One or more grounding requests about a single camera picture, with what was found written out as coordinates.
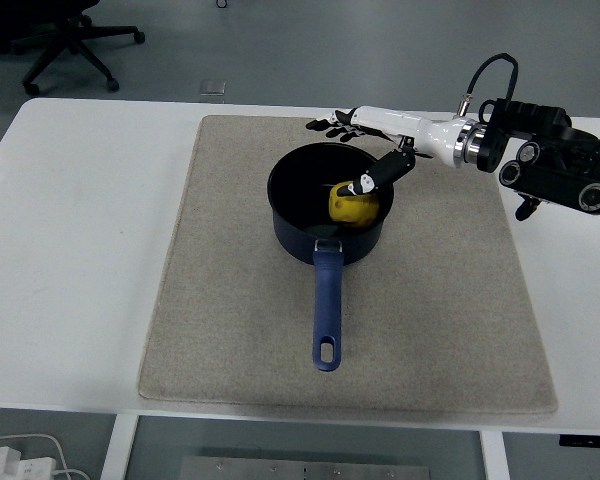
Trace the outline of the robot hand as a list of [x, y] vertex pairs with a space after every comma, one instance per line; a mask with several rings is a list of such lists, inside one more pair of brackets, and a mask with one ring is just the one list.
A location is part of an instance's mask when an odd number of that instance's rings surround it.
[[418, 156], [438, 159], [451, 167], [461, 166], [469, 137], [479, 125], [466, 117], [436, 121], [404, 111], [361, 106], [348, 112], [335, 110], [309, 121], [306, 128], [323, 131], [342, 142], [370, 135], [396, 145], [351, 185], [339, 188], [337, 195], [344, 197], [371, 194], [393, 184], [414, 167]]

